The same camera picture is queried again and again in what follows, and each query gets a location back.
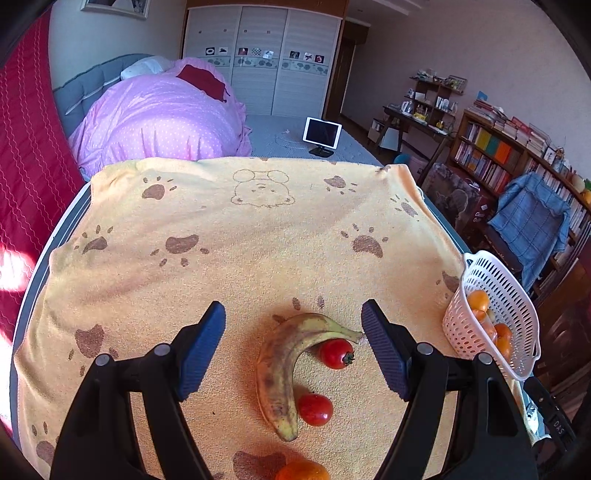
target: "white wardrobe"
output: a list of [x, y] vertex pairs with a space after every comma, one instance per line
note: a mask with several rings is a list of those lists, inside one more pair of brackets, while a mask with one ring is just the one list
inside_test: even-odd
[[183, 55], [215, 65], [249, 114], [320, 117], [341, 20], [292, 8], [191, 8]]

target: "paw print pattern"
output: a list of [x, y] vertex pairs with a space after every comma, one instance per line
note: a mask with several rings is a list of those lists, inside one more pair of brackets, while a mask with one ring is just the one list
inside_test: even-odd
[[[160, 181], [162, 180], [162, 177], [156, 177], [156, 181]], [[171, 181], [174, 181], [174, 179], [169, 179], [166, 181], [166, 183], [170, 183]], [[148, 183], [149, 180], [144, 177], [144, 183]], [[164, 194], [166, 193], [166, 189], [168, 188], [169, 192], [172, 192], [173, 190], [176, 190], [177, 186], [176, 185], [163, 185], [161, 183], [154, 183], [153, 185], [150, 185], [148, 188], [146, 188], [143, 192], [142, 192], [142, 198], [143, 199], [154, 199], [154, 200], [162, 200], [162, 198], [164, 197]]]
[[[99, 235], [100, 234], [100, 225], [96, 226], [95, 229], [95, 234]], [[109, 227], [107, 229], [107, 233], [111, 233], [113, 231], [113, 227]], [[88, 233], [86, 232], [82, 232], [82, 238], [88, 238]], [[91, 240], [90, 242], [88, 242], [85, 247], [82, 249], [82, 255], [88, 253], [90, 250], [104, 250], [105, 248], [107, 248], [109, 246], [107, 239], [104, 236], [97, 236], [95, 239]], [[80, 245], [76, 245], [74, 247], [74, 250], [78, 250], [80, 248]]]
[[441, 276], [443, 277], [443, 282], [445, 283], [447, 289], [450, 292], [455, 293], [457, 288], [460, 286], [460, 279], [452, 275], [448, 275], [445, 270], [441, 272]]
[[[169, 254], [173, 255], [181, 255], [188, 253], [191, 251], [197, 244], [199, 243], [199, 236], [198, 235], [189, 235], [185, 237], [176, 237], [176, 236], [169, 236], [166, 239], [166, 243], [164, 244], [164, 248]], [[209, 249], [207, 248], [200, 248], [199, 251], [203, 255], [207, 255], [209, 253]], [[150, 253], [150, 256], [153, 257], [160, 252], [160, 249], [157, 248]], [[168, 262], [168, 258], [164, 257], [160, 263], [158, 264], [160, 267], [163, 267]], [[186, 257], [181, 257], [181, 266], [186, 267], [189, 264], [189, 259]]]
[[[394, 203], [398, 204], [398, 201], [396, 201], [396, 200], [394, 200], [392, 198], [390, 198], [390, 200], [392, 200]], [[397, 211], [399, 211], [399, 212], [405, 212], [408, 216], [414, 218], [415, 215], [418, 215], [418, 212], [413, 207], [410, 206], [409, 200], [407, 198], [405, 198], [404, 200], [405, 200], [404, 202], [400, 202], [400, 207], [401, 208], [398, 208], [398, 207], [394, 207], [394, 208]]]
[[[359, 232], [359, 227], [357, 225], [355, 225], [353, 223], [352, 226], [356, 232]], [[373, 233], [374, 230], [375, 230], [374, 227], [371, 226], [368, 229], [368, 233]], [[349, 234], [347, 232], [345, 232], [344, 230], [341, 231], [340, 235], [343, 238], [349, 238]], [[382, 237], [382, 243], [386, 243], [388, 240], [389, 240], [389, 238], [387, 236]], [[384, 251], [382, 250], [382, 246], [379, 244], [379, 242], [373, 236], [358, 235], [353, 240], [351, 246], [352, 246], [354, 252], [367, 252], [367, 253], [375, 255], [378, 258], [384, 257]]]
[[264, 457], [236, 452], [232, 458], [234, 474], [238, 480], [274, 480], [286, 463], [285, 455], [279, 452]]
[[[96, 324], [90, 330], [77, 330], [74, 333], [76, 346], [78, 351], [86, 358], [94, 359], [103, 348], [103, 341], [105, 340], [105, 330], [102, 325]], [[68, 360], [72, 360], [75, 355], [74, 349], [70, 350]], [[117, 360], [119, 352], [113, 347], [109, 348], [109, 354]], [[86, 366], [80, 367], [80, 376], [83, 377], [86, 372]]]
[[[295, 311], [299, 312], [301, 310], [301, 302], [300, 299], [298, 299], [297, 297], [293, 297], [291, 299], [291, 304], [293, 305]], [[316, 306], [320, 310], [324, 309], [324, 297], [322, 295], [318, 295], [318, 297], [316, 298]], [[271, 318], [273, 318], [273, 320], [275, 320], [277, 323], [283, 323], [287, 320], [283, 315], [276, 314], [272, 315]]]
[[[34, 437], [39, 437], [40, 432], [34, 425], [31, 425], [31, 431]], [[43, 422], [43, 432], [45, 432], [45, 435], [49, 434], [49, 428], [47, 427], [46, 422]], [[37, 454], [37, 456], [49, 466], [51, 466], [51, 463], [53, 462], [53, 456], [55, 452], [56, 448], [47, 440], [40, 441], [35, 447], [35, 453]]]
[[[324, 182], [329, 185], [328, 187], [326, 187], [327, 192], [330, 192], [330, 187], [333, 187], [337, 189], [337, 191], [339, 191], [341, 195], [345, 194], [344, 188], [347, 186], [347, 182], [344, 181], [343, 177], [335, 175], [331, 179], [324, 179]], [[352, 183], [351, 186], [356, 187], [358, 185], [356, 183]], [[355, 190], [351, 188], [349, 188], [348, 190], [350, 192], [355, 193]]]

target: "white wall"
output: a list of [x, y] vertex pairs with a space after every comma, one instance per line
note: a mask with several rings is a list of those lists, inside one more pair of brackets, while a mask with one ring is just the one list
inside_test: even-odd
[[147, 20], [82, 12], [82, 0], [57, 0], [51, 11], [53, 88], [92, 66], [128, 53], [178, 59], [187, 0], [152, 0]]
[[[382, 105], [404, 100], [415, 85], [409, 76], [426, 68], [468, 79], [466, 94], [454, 97], [460, 112], [482, 90], [555, 144], [566, 137], [566, 157], [591, 177], [591, 80], [530, 0], [431, 0], [409, 17], [372, 25], [355, 52], [343, 114], [369, 128]], [[434, 151], [421, 133], [409, 139], [427, 154]]]

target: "yellow towel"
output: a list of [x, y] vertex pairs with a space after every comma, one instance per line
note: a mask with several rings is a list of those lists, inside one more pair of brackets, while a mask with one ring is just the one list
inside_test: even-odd
[[[93, 358], [142, 356], [197, 322], [212, 300], [226, 332], [201, 388], [182, 404], [216, 479], [272, 480], [305, 457], [338, 480], [373, 478], [406, 408], [367, 343], [341, 371], [300, 357], [294, 383], [328, 396], [324, 427], [300, 421], [284, 443], [259, 411], [254, 366], [283, 318], [303, 312], [361, 329], [376, 299], [391, 322], [453, 355], [441, 321], [462, 272], [460, 254], [406, 166], [220, 158], [150, 158], [92, 179], [92, 204], [50, 257], [15, 363], [22, 449], [48, 478], [56, 437]], [[147, 471], [161, 476], [141, 396], [132, 398]], [[428, 474], [449, 442], [448, 395]]]

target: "red blanket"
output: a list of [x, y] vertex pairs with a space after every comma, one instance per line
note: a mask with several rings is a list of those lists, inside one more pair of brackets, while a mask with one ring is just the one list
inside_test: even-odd
[[9, 340], [39, 254], [84, 183], [51, 92], [49, 18], [0, 70], [0, 335]]

